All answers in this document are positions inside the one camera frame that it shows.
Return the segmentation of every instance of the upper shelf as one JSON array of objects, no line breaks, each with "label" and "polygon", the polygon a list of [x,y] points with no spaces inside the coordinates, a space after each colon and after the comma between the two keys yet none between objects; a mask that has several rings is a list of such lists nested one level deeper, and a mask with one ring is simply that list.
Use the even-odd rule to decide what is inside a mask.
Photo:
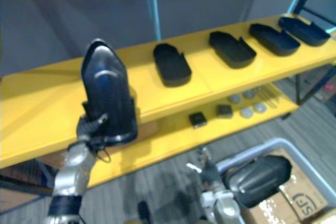
[{"label": "upper shelf", "polygon": [[[320,47],[301,43],[296,53],[278,57],[248,34],[251,23],[277,26],[279,16],[166,39],[175,46],[192,70],[188,84],[165,87],[158,75],[153,49],[159,42],[118,49],[125,63],[139,123],[149,122],[200,104],[214,101],[288,75],[306,71],[336,59],[336,41]],[[212,31],[235,38],[243,36],[256,59],[248,67],[231,69],[208,44]],[[82,58],[68,60],[6,76],[2,83],[1,167],[51,153],[75,141],[78,117],[86,100],[79,77]]]}]

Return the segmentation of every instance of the plastic bin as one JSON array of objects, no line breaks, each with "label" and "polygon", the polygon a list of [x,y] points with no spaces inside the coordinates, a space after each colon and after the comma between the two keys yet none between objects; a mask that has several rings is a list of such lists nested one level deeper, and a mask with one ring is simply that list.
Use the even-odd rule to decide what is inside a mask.
[{"label": "plastic bin", "polygon": [[263,144],[255,145],[243,152],[240,152],[230,158],[218,162],[217,169],[220,174],[223,174],[230,168],[241,165],[256,157],[264,156],[269,152],[283,148],[288,155],[296,162],[304,171],[311,182],[323,194],[324,198],[328,201],[330,207],[336,207],[336,192],[326,182],[326,180],[317,172],[305,156],[288,140],[284,138],[272,138]]}]

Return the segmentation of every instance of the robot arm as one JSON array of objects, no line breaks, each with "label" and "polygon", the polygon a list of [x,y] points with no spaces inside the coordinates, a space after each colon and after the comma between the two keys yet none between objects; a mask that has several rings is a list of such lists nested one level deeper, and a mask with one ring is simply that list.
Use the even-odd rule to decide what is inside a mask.
[{"label": "robot arm", "polygon": [[90,44],[81,76],[88,98],[83,103],[86,114],[77,125],[78,141],[68,147],[64,167],[56,175],[45,224],[80,223],[79,209],[97,153],[137,136],[126,68],[103,40]]}]

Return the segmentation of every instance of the gray disc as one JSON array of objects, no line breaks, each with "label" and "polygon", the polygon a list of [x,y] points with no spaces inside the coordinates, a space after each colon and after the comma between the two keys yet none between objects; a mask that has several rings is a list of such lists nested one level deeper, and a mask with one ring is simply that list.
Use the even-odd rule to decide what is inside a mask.
[{"label": "gray disc", "polygon": [[253,110],[249,107],[244,107],[240,110],[240,114],[244,118],[251,118],[253,116]]},{"label": "gray disc", "polygon": [[267,110],[267,107],[262,102],[257,102],[254,104],[254,110],[261,114]]},{"label": "gray disc", "polygon": [[229,101],[231,103],[240,103],[242,98],[240,97],[239,94],[232,94],[229,96]]}]

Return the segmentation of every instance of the cardboard box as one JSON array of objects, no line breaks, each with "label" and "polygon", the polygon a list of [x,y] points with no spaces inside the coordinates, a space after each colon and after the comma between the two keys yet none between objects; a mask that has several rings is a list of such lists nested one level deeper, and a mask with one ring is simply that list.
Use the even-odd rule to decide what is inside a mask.
[{"label": "cardboard box", "polygon": [[318,218],[314,219],[311,224],[335,224],[336,208],[329,210]]},{"label": "cardboard box", "polygon": [[292,164],[290,179],[279,189],[300,221],[312,217],[328,205],[326,199],[285,150],[279,149],[269,154],[284,156]]},{"label": "cardboard box", "polygon": [[242,210],[246,224],[294,224],[298,218],[282,193],[276,193],[257,206]]},{"label": "cardboard box", "polygon": [[[116,153],[117,151],[126,148],[134,142],[142,141],[148,137],[151,137],[158,131],[158,125],[157,121],[152,121],[149,123],[144,123],[138,126],[138,137],[129,144],[124,144],[116,147],[108,147],[107,151],[110,155],[113,153]],[[64,164],[64,160],[67,156],[67,150],[61,150],[58,152],[53,152],[44,156],[39,157],[38,159],[54,168],[61,169]]]}]

